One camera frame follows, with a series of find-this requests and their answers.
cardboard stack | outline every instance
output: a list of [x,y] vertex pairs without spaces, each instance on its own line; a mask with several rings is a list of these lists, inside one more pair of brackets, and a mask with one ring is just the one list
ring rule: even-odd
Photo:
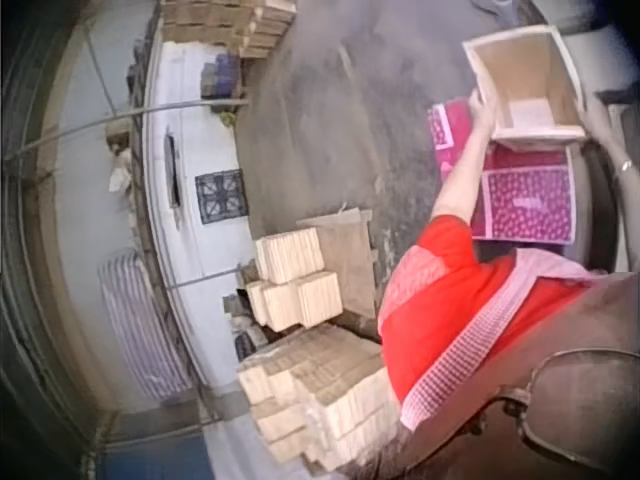
[[380,346],[322,324],[272,344],[238,373],[269,450],[331,471],[395,434],[399,406]]
[[315,228],[259,239],[256,263],[262,280],[247,285],[247,293],[261,325],[276,332],[309,328],[342,313],[338,277],[322,271]]
[[264,58],[296,15],[291,0],[162,0],[163,40],[222,45]]

forearm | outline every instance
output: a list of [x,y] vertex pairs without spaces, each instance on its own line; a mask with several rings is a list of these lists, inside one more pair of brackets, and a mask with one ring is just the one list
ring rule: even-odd
[[478,200],[480,178],[491,132],[475,127],[460,159],[447,176],[436,198],[431,218],[455,215],[469,224]]
[[618,201],[622,210],[622,219],[626,232],[627,255],[632,271],[640,270],[640,172],[631,162],[622,142],[610,140],[603,142],[613,169],[616,172]]

empty box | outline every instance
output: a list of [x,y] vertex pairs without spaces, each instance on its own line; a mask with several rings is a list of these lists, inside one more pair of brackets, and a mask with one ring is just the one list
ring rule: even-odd
[[533,26],[464,43],[482,95],[495,92],[493,140],[513,150],[552,150],[583,139],[578,73],[555,27]]

red shirt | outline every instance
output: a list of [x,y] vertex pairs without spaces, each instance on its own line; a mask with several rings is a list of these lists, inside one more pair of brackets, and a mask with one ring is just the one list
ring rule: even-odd
[[[419,253],[430,253],[431,263],[438,264],[430,268],[430,283],[412,292],[408,300],[388,314],[383,313],[385,297],[381,310],[381,316],[386,317],[380,332],[385,363],[400,401],[504,284],[515,264],[513,255],[479,263],[473,252],[471,229],[451,215],[436,217],[427,225],[417,247],[427,250],[428,253],[422,250]],[[398,280],[394,273],[387,295],[392,283]],[[539,279],[488,358],[573,301],[586,288],[562,280]]]

pink printed box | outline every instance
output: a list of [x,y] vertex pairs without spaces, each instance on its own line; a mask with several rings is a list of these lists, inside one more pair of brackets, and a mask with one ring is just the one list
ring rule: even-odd
[[[428,118],[444,181],[471,133],[467,101],[435,105]],[[473,238],[571,244],[575,224],[573,171],[564,151],[514,152],[489,146],[471,220]]]

